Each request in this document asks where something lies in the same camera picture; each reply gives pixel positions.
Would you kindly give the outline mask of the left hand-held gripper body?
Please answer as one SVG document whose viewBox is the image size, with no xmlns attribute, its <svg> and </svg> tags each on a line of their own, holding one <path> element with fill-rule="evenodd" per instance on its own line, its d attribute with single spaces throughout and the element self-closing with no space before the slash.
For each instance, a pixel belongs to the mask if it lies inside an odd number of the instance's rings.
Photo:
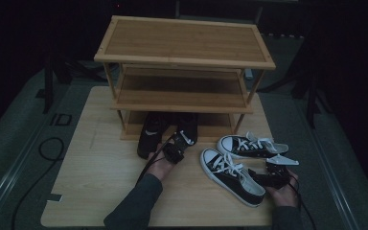
<svg viewBox="0 0 368 230">
<path fill-rule="evenodd" d="M 184 158 L 186 148 L 193 146 L 195 141 L 187 137 L 183 130 L 175 132 L 163 145 L 165 158 L 172 164 L 177 164 Z"/>
</svg>

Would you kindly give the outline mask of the person's right hand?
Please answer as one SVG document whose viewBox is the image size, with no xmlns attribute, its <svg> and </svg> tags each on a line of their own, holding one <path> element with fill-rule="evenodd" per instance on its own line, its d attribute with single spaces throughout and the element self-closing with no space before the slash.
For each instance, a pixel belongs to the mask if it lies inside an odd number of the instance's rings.
<svg viewBox="0 0 368 230">
<path fill-rule="evenodd" d="M 298 182 L 298 175 L 292 171 L 289 171 L 290 181 L 289 183 L 280 188 L 275 189 L 272 187 L 265 187 L 266 191 L 271 195 L 274 204 L 277 207 L 287 206 L 287 207 L 299 207 L 299 197 L 296 189 L 296 184 Z"/>
</svg>

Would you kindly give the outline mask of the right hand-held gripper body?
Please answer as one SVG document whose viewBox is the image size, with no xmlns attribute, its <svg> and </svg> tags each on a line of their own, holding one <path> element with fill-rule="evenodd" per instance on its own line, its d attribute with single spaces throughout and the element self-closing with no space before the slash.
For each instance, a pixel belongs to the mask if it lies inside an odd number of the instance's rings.
<svg viewBox="0 0 368 230">
<path fill-rule="evenodd" d="M 299 162 L 287 158 L 283 155 L 277 154 L 276 156 L 267 158 L 265 166 L 267 174 L 264 175 L 263 185 L 280 189 L 286 186 L 290 181 L 290 173 L 287 166 L 298 166 Z"/>
</svg>

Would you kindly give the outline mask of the black metal stand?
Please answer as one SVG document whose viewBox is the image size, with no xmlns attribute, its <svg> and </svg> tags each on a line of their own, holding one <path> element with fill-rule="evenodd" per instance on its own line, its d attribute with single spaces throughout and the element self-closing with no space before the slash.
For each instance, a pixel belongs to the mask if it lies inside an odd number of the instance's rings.
<svg viewBox="0 0 368 230">
<path fill-rule="evenodd" d="M 43 110 L 44 114 L 47 114 L 50 111 L 50 108 L 54 100 L 53 75 L 54 70 L 53 70 L 52 57 L 47 56 L 45 59 L 45 68 L 44 68 L 44 101 L 45 101 Z"/>
</svg>

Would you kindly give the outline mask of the black canvas sneaker white laces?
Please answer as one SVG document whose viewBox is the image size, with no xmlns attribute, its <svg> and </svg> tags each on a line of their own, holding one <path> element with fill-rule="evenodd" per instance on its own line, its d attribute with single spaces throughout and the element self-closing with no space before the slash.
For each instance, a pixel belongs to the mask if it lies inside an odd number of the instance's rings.
<svg viewBox="0 0 368 230">
<path fill-rule="evenodd" d="M 270 158 L 288 152 L 288 145 L 275 143 L 271 138 L 256 137 L 251 131 L 244 136 L 226 135 L 217 142 L 221 153 L 230 154 L 234 158 Z"/>
<path fill-rule="evenodd" d="M 265 189 L 248 173 L 242 163 L 235 163 L 229 153 L 205 149 L 200 154 L 201 168 L 207 176 L 249 207 L 258 207 Z"/>
</svg>

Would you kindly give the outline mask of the wooden three-tier shoe rack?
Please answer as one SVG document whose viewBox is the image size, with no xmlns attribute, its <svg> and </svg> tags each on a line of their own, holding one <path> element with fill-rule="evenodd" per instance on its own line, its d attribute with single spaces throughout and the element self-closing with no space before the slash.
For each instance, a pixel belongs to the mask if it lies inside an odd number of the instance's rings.
<svg viewBox="0 0 368 230">
<path fill-rule="evenodd" d="M 149 111 L 197 113 L 201 142 L 271 134 L 256 90 L 276 65 L 254 25 L 115 15 L 94 59 L 119 66 L 108 83 L 124 140 Z"/>
</svg>

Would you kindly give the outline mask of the black leather shoe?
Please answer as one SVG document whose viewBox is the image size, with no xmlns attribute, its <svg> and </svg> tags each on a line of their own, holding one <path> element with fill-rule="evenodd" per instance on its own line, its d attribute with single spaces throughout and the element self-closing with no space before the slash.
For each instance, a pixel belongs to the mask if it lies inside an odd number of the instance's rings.
<svg viewBox="0 0 368 230">
<path fill-rule="evenodd" d="M 149 112 L 141 130 L 137 154 L 141 158 L 147 159 L 151 152 L 155 152 L 169 126 L 170 122 L 165 113 Z"/>
<path fill-rule="evenodd" d="M 189 146 L 193 146 L 198 137 L 198 114 L 192 112 L 178 113 L 177 132 Z"/>
</svg>

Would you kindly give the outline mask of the person's left hand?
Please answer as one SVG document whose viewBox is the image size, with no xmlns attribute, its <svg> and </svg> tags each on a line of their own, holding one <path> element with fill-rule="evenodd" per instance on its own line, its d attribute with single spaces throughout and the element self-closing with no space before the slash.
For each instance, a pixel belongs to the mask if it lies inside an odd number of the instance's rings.
<svg viewBox="0 0 368 230">
<path fill-rule="evenodd" d="M 154 152 L 151 152 L 148 157 L 150 163 L 147 173 L 154 175 L 160 181 L 163 181 L 174 168 L 174 164 L 165 159 L 164 152 L 158 153 L 156 158 L 152 160 Z"/>
</svg>

